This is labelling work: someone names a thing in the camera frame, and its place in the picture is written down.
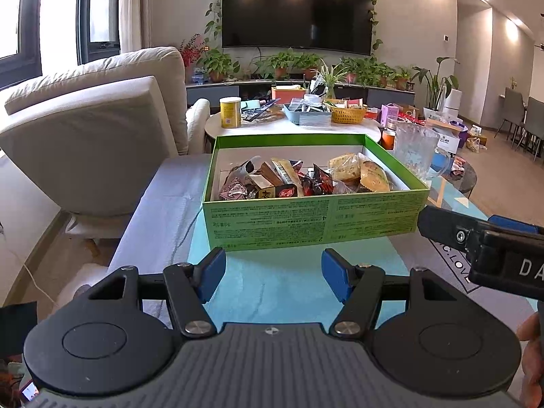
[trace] human hand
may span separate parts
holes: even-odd
[[[523,351],[521,368],[525,376],[521,387],[521,402],[527,408],[538,408],[542,401],[540,379],[544,373],[544,361],[540,349],[540,321],[538,312],[529,317],[517,330],[517,337],[529,343]]]

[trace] orange cup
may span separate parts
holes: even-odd
[[[385,150],[393,150],[395,146],[396,132],[394,130],[384,130],[381,136],[382,147]]]

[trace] white tabletop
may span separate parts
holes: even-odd
[[[368,135],[372,140],[379,142],[381,132],[378,122],[373,119],[363,119],[361,124],[337,124],[331,122],[327,126],[299,126],[293,124],[282,112],[272,116],[258,118],[252,123],[244,121],[237,129],[223,129],[221,114],[210,116],[206,122],[206,134],[215,139],[218,136],[228,135],[278,135],[278,134],[306,134],[306,133],[347,133],[353,135]]]

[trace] circular disc cover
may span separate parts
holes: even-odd
[[[173,351],[172,334],[158,319],[126,302],[83,299],[32,329],[24,360],[39,386],[102,396],[149,381]]]
[[[437,304],[408,310],[375,331],[379,365],[420,394],[472,398],[505,390],[521,358],[514,333],[484,310]]]

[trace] yellow basket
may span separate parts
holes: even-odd
[[[328,99],[333,104],[340,104],[343,102],[341,99]],[[343,108],[343,107],[331,107],[333,115],[331,121],[340,124],[361,124],[367,110],[366,108]]]

